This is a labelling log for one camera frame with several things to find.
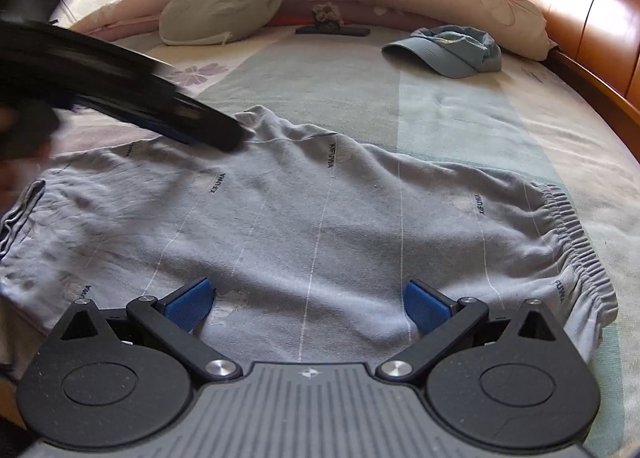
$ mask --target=hand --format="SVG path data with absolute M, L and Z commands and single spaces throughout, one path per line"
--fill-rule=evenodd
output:
M 0 106 L 0 132 L 11 128 L 16 120 L 17 112 L 11 108 Z M 51 142 L 44 143 L 31 159 L 37 164 L 45 164 L 51 153 Z M 0 215 L 3 215 L 20 196 L 24 176 L 20 175 L 18 165 L 14 161 L 0 161 Z

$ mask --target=baseball cap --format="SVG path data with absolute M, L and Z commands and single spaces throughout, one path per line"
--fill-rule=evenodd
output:
M 473 27 L 418 29 L 404 40 L 386 44 L 382 50 L 398 48 L 413 52 L 436 72 L 453 79 L 502 69 L 500 47 L 487 32 Z

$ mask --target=round pillow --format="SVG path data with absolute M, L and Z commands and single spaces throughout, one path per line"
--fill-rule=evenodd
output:
M 267 24 L 282 0 L 171 0 L 160 15 L 167 45 L 236 42 Z

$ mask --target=silver bolt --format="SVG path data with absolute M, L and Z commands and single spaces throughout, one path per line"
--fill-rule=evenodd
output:
M 380 369 L 387 377 L 406 377 L 414 371 L 412 365 L 404 361 L 387 361 Z
M 215 361 L 207 362 L 204 369 L 214 377 L 227 377 L 236 373 L 238 366 L 235 362 L 227 361 L 226 359 L 216 359 Z

